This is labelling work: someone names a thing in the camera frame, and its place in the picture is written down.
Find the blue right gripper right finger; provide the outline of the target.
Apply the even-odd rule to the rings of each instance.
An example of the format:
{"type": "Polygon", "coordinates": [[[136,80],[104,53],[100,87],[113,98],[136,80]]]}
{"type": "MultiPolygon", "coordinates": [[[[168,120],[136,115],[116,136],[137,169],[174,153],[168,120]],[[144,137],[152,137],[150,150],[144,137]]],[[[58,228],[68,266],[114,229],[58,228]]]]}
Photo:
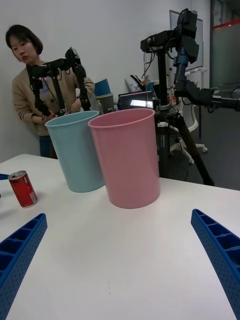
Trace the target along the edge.
{"type": "Polygon", "coordinates": [[[240,238],[214,219],[194,209],[190,221],[229,301],[240,319],[240,238]]]}

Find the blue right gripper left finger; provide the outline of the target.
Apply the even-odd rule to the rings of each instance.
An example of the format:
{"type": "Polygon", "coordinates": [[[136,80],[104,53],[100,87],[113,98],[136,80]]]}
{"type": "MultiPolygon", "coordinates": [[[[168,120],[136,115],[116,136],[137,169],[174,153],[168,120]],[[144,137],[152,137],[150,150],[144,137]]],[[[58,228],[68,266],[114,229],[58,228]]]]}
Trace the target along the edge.
{"type": "Polygon", "coordinates": [[[5,320],[30,263],[48,228],[37,215],[0,243],[0,319],[5,320]]]}

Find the person's right hand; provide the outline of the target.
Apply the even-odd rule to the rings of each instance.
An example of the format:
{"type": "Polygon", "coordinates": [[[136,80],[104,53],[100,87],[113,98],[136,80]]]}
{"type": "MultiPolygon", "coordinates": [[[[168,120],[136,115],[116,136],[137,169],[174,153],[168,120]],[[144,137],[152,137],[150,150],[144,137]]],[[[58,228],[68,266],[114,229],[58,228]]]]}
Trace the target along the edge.
{"type": "Polygon", "coordinates": [[[32,122],[36,125],[44,125],[48,121],[56,119],[57,117],[58,116],[55,113],[51,112],[50,115],[48,115],[48,116],[46,116],[46,115],[37,116],[37,115],[33,114],[31,119],[32,119],[32,122]]]}

